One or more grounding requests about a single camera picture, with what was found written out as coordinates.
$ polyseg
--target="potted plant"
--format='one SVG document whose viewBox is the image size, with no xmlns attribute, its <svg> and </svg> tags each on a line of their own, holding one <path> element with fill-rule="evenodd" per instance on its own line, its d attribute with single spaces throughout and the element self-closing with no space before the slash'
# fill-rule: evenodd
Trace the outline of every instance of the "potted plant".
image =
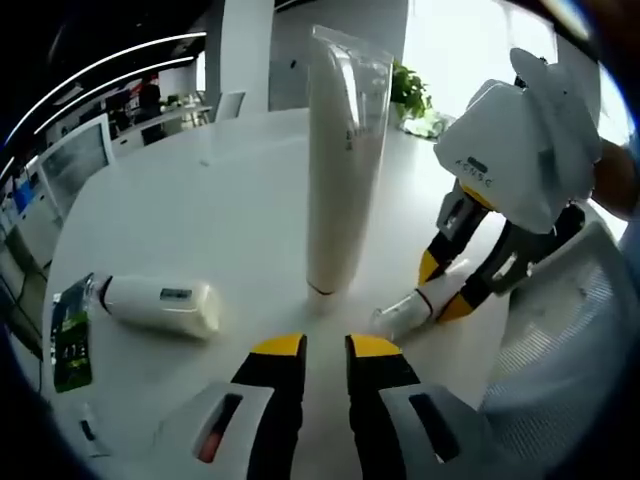
<svg viewBox="0 0 640 480">
<path fill-rule="evenodd" d="M 413 70 L 393 62 L 393 78 L 391 81 L 391 103 L 395 108 L 390 112 L 397 113 L 398 123 L 406 119 L 423 118 L 431 109 L 431 96 L 427 95 L 427 86 Z"/>
</svg>

